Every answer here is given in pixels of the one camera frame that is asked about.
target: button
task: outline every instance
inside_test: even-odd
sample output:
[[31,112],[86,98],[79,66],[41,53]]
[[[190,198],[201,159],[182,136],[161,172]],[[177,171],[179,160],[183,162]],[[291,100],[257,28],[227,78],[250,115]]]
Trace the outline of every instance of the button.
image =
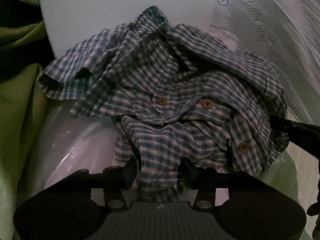
[[213,107],[213,102],[210,98],[203,99],[201,105],[204,109],[209,110]]
[[241,143],[239,144],[239,151],[240,151],[241,153],[245,153],[248,149],[249,149],[249,143],[247,143],[247,142],[241,142]]
[[161,106],[166,106],[167,105],[167,99],[166,98],[158,98],[158,103]]

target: shirt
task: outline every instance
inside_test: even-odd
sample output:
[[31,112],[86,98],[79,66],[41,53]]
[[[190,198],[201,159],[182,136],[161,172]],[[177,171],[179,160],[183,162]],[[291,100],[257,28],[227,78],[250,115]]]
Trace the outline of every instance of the shirt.
[[145,200],[179,197],[181,157],[204,168],[232,162],[256,176],[289,143],[269,124],[271,115],[286,117],[277,67],[198,28],[170,27],[156,6],[67,50],[39,82],[49,98],[78,99],[73,117],[112,117],[116,159],[140,155]]

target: black object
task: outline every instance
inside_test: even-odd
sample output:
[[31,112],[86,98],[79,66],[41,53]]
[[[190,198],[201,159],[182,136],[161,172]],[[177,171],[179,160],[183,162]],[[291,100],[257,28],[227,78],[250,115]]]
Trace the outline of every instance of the black object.
[[[270,125],[318,158],[320,127],[278,117],[271,117]],[[298,240],[306,224],[298,203],[253,176],[217,173],[188,158],[181,159],[179,172],[191,189],[198,189],[192,207],[188,202],[127,207],[121,190],[131,187],[137,170],[134,157],[123,168],[99,174],[79,170],[28,199],[13,219],[21,240]],[[91,188],[103,188],[105,206],[90,199]],[[214,206],[217,188],[229,189],[230,199],[221,206]]]

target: green cloth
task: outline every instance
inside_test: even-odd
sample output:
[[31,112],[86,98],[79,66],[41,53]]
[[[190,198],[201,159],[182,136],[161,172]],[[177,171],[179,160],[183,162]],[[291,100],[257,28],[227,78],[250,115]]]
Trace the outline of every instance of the green cloth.
[[[297,170],[294,161],[286,151],[263,174],[259,175],[258,179],[299,203]],[[311,239],[304,230],[300,240]]]
[[27,153],[46,111],[47,98],[35,83],[32,64],[0,83],[0,239],[11,240],[17,185]]

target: white logo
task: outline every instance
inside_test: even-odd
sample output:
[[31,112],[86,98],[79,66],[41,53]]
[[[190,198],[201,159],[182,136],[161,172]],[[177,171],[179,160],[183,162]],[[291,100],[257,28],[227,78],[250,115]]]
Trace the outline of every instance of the white logo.
[[218,0],[218,3],[220,3],[223,6],[226,6],[228,4],[228,0]]
[[162,208],[165,208],[165,206],[164,206],[164,205],[162,205],[162,204],[161,204],[161,205],[159,205],[159,206],[157,206],[157,209],[159,209],[159,210],[160,210],[160,209],[162,209]]

